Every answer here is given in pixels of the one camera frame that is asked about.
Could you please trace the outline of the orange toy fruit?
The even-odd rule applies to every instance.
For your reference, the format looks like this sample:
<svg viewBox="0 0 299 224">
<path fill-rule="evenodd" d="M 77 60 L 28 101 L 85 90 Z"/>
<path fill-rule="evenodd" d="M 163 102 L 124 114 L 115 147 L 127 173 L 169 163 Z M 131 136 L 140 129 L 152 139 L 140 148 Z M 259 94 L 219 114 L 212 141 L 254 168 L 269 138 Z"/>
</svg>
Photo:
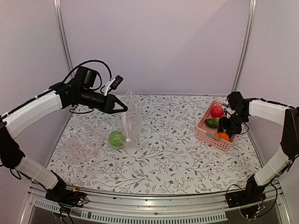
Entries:
<svg viewBox="0 0 299 224">
<path fill-rule="evenodd" d="M 222 133 L 215 133 L 215 139 L 217 141 L 221 141 L 221 140 L 229 141 L 230 137 L 225 132 L 222 132 Z"/>
</svg>

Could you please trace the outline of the clear zip top bag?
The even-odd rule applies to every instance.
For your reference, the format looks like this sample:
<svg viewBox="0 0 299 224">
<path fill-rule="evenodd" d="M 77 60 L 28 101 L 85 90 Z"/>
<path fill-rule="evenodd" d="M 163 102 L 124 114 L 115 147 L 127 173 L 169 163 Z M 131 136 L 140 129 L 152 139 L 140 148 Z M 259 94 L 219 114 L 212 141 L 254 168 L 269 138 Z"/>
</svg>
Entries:
<svg viewBox="0 0 299 224">
<path fill-rule="evenodd" d="M 131 88 L 129 88 L 123 96 L 122 102 L 128 107 L 128 111 L 121 113 L 120 118 L 113 125 L 111 132 L 122 132 L 125 136 L 125 142 L 122 147 L 113 147 L 137 149 L 142 126 L 141 106 L 137 96 Z"/>
</svg>

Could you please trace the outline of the green yellow toy mango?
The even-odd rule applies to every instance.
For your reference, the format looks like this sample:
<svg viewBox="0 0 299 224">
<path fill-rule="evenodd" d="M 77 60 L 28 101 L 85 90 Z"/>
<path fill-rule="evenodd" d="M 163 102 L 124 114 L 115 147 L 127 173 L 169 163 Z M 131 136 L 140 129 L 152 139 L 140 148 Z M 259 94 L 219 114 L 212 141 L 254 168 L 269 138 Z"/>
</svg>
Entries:
<svg viewBox="0 0 299 224">
<path fill-rule="evenodd" d="M 219 119 L 220 118 L 206 119 L 205 124 L 208 128 L 217 129 L 219 127 Z"/>
</svg>

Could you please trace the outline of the red toy apple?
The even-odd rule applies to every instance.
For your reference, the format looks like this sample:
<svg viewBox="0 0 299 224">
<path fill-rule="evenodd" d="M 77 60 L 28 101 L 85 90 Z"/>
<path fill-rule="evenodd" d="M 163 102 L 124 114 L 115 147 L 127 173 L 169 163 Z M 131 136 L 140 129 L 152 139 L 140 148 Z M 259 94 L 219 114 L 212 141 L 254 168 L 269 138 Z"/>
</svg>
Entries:
<svg viewBox="0 0 299 224">
<path fill-rule="evenodd" d="M 213 118 L 221 118 L 224 114 L 224 110 L 220 106 L 214 106 L 211 110 L 211 116 Z"/>
</svg>

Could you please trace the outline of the green toy apple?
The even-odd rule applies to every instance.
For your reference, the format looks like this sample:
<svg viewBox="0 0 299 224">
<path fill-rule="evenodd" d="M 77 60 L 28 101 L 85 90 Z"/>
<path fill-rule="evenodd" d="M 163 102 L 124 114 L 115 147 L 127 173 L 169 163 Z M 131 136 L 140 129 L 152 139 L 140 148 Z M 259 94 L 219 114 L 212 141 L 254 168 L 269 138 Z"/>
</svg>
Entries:
<svg viewBox="0 0 299 224">
<path fill-rule="evenodd" d="M 125 142 L 125 136 L 122 132 L 112 131 L 109 135 L 108 141 L 114 147 L 122 147 Z"/>
</svg>

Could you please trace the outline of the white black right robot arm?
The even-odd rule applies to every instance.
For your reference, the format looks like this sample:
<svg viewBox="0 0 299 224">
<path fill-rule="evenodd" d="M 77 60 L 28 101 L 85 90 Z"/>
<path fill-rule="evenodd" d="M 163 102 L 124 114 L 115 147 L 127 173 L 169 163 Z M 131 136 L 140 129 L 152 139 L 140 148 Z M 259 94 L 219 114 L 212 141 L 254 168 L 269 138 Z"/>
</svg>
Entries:
<svg viewBox="0 0 299 224">
<path fill-rule="evenodd" d="M 244 98 L 239 91 L 227 96 L 232 114 L 219 121 L 219 131 L 240 134 L 242 125 L 250 118 L 254 124 L 261 119 L 261 125 L 250 125 L 250 134 L 264 160 L 263 167 L 245 181 L 245 188 L 226 194 L 230 208 L 256 203 L 263 199 L 265 188 L 275 178 L 289 170 L 299 156 L 299 109 L 263 98 Z"/>
</svg>

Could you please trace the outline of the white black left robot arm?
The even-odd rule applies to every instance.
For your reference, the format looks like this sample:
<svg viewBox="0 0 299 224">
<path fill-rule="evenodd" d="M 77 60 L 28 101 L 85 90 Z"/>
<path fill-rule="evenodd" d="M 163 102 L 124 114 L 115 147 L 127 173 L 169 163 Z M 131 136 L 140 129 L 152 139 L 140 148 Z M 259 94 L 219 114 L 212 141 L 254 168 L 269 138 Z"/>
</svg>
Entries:
<svg viewBox="0 0 299 224">
<path fill-rule="evenodd" d="M 111 94 L 123 77 L 113 77 L 109 66 L 101 60 L 88 60 L 74 67 L 75 75 L 48 87 L 20 106 L 0 117 L 1 166 L 16 171 L 18 178 L 38 183 L 46 191 L 46 199 L 70 207 L 82 207 L 88 202 L 80 189 L 67 189 L 65 181 L 54 171 L 27 156 L 16 139 L 40 120 L 69 106 L 87 106 L 105 114 L 126 112 L 128 107 Z"/>
</svg>

